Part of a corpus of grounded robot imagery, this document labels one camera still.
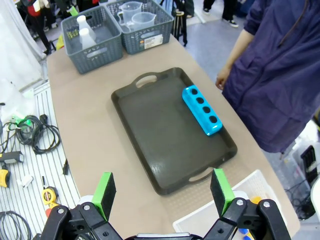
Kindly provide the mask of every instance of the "brown table top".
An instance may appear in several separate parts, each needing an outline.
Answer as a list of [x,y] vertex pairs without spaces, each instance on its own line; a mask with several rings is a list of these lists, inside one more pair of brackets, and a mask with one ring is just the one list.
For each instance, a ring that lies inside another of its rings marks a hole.
[[246,126],[195,60],[173,37],[168,44],[123,58],[81,75],[64,49],[50,55],[48,75],[55,117],[71,173],[82,196],[92,195],[103,172],[113,172],[117,193],[110,222],[127,238],[137,233],[172,233],[172,223],[213,198],[210,180],[169,196],[159,196],[126,134],[111,101],[113,91],[148,72],[179,67],[191,78],[237,145],[222,165],[231,186],[259,169],[280,201],[293,236],[298,217],[275,172]]

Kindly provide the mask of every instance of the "label on basket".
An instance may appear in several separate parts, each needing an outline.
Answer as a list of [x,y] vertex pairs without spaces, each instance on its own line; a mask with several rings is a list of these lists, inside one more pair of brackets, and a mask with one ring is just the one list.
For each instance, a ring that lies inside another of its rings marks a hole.
[[162,44],[163,40],[164,40],[164,37],[162,34],[146,38],[144,40],[144,49],[149,49],[154,46],[158,46],[158,45]]

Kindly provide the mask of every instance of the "measuring cup handle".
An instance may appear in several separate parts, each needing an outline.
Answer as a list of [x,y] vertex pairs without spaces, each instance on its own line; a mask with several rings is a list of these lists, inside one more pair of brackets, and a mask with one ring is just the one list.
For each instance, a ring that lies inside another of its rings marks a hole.
[[119,12],[116,14],[116,15],[118,16],[118,18],[119,18],[119,24],[120,24],[121,26],[123,26],[123,25],[125,25],[125,22],[121,23],[121,17],[120,17],[120,14],[122,14],[122,17],[123,17],[124,12],[123,12],[123,11],[119,11]]

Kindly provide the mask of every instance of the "screw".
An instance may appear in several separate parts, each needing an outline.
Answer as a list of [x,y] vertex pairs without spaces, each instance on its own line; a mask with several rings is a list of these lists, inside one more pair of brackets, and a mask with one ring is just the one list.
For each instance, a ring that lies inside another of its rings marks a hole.
[[266,208],[268,208],[268,207],[270,207],[270,203],[269,203],[268,201],[265,201],[265,202],[263,203],[263,206],[266,207]]
[[244,201],[242,201],[241,199],[239,199],[238,201],[236,201],[236,204],[238,204],[239,206],[244,204]]

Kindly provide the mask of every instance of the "white bottle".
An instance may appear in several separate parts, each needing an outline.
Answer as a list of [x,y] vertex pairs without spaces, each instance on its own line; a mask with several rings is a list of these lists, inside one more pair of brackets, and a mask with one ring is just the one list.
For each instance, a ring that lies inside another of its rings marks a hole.
[[78,24],[79,24],[79,31],[80,31],[81,29],[88,29],[91,38],[92,38],[93,40],[96,40],[96,34],[95,34],[95,32],[92,30],[92,28],[90,27],[90,25],[87,23],[87,20],[86,20],[86,16],[85,16],[85,15],[78,16],[78,17],[76,18],[76,21],[77,21]]
[[79,31],[80,35],[80,42],[82,43],[82,50],[91,48],[92,46],[96,45],[95,40],[89,34],[88,28],[83,28]]

